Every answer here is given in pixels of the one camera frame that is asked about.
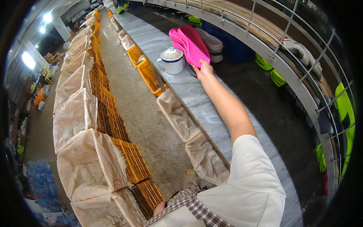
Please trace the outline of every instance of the plaid shirt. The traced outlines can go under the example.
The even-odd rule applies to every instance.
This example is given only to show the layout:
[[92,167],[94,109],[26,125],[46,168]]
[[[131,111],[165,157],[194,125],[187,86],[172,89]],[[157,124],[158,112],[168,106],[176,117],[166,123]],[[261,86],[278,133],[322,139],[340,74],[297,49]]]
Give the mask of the plaid shirt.
[[189,179],[186,183],[185,189],[181,190],[176,196],[169,199],[168,206],[158,215],[152,217],[145,225],[145,227],[156,222],[165,214],[181,207],[186,206],[188,210],[198,219],[204,221],[205,226],[228,226],[233,227],[225,220],[218,217],[211,210],[206,208],[196,197],[197,193],[205,191],[207,189],[213,188],[216,185],[209,183],[199,177],[194,177],[192,175],[188,176]]

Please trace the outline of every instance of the white lid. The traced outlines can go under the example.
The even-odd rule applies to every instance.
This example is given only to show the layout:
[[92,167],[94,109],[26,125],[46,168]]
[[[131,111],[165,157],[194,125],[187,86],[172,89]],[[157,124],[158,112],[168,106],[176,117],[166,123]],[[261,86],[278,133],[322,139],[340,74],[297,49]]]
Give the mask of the white lid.
[[160,54],[160,57],[164,60],[164,61],[176,61],[178,59],[180,59],[183,56],[183,52],[179,49],[175,49],[173,47],[170,47],[169,49],[167,49],[166,51],[163,51]]

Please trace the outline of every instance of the blue crate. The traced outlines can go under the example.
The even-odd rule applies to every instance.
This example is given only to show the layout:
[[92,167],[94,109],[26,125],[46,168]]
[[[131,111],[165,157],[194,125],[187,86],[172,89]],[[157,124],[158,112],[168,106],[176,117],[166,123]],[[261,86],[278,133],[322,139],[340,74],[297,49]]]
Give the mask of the blue crate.
[[204,20],[201,20],[201,23],[201,28],[204,31],[223,42],[223,56],[228,58],[230,62],[238,64],[247,61],[254,56],[254,51],[236,37],[233,37],[229,33]]
[[143,6],[142,2],[139,1],[128,1],[131,8],[136,9],[137,7]]

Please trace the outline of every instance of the white enamel pot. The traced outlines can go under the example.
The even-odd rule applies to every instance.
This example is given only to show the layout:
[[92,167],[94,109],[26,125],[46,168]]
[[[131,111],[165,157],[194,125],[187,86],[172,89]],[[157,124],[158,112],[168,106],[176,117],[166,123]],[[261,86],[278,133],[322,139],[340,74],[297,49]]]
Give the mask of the white enamel pot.
[[183,52],[173,47],[160,54],[157,64],[160,68],[165,68],[169,74],[178,74],[183,68]]

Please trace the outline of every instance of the pink slipper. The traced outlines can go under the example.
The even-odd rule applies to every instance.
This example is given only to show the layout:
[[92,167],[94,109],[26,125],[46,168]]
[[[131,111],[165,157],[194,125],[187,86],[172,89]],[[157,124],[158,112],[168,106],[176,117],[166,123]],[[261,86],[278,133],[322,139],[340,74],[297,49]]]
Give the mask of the pink slipper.
[[180,45],[179,43],[175,42],[175,41],[173,41],[173,46],[176,49],[179,49],[184,53],[186,61],[190,64],[190,59],[185,55],[185,53],[186,53],[185,48],[182,45]]
[[173,40],[176,43],[179,43],[182,46],[187,46],[185,44],[185,42],[181,39],[181,37],[179,36],[178,33],[178,29],[177,28],[173,28],[169,31],[169,37],[171,38],[171,40]]
[[178,29],[179,39],[181,39],[186,45],[185,56],[190,59],[190,62],[196,67],[200,68],[200,59],[203,59],[207,63],[211,62],[209,58],[209,52],[200,38],[199,34],[189,25],[182,25]]

